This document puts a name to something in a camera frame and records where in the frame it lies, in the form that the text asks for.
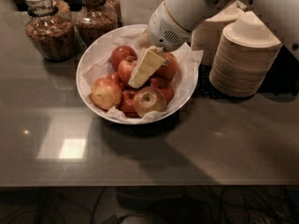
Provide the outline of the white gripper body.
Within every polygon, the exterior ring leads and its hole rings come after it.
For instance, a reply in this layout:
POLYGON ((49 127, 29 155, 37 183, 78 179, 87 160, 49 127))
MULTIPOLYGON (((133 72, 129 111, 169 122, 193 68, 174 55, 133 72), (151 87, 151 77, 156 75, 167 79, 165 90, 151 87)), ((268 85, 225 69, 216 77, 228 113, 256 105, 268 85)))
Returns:
POLYGON ((165 51, 179 49, 192 33, 192 11, 163 1, 149 18, 148 40, 165 51))

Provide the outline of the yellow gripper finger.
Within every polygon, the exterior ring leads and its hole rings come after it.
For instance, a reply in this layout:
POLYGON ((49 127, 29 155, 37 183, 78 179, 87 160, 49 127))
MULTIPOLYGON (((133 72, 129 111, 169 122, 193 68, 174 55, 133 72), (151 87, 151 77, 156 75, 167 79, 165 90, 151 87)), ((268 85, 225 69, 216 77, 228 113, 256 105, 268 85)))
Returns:
POLYGON ((148 30, 144 30, 135 42, 137 49, 149 48, 150 41, 148 39, 148 30))
POLYGON ((161 49, 155 46, 142 49, 128 84, 139 89, 164 64, 165 56, 161 49))

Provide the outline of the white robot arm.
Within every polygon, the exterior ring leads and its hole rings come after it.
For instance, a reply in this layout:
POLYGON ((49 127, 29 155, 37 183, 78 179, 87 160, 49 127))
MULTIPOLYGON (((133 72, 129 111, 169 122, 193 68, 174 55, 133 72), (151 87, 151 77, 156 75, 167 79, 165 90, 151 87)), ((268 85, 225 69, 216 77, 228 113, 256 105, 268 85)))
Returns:
POLYGON ((283 44, 265 85, 289 91, 298 85, 299 0, 163 0, 149 17, 147 39, 166 51, 175 51, 204 20, 234 2, 253 12, 283 44))

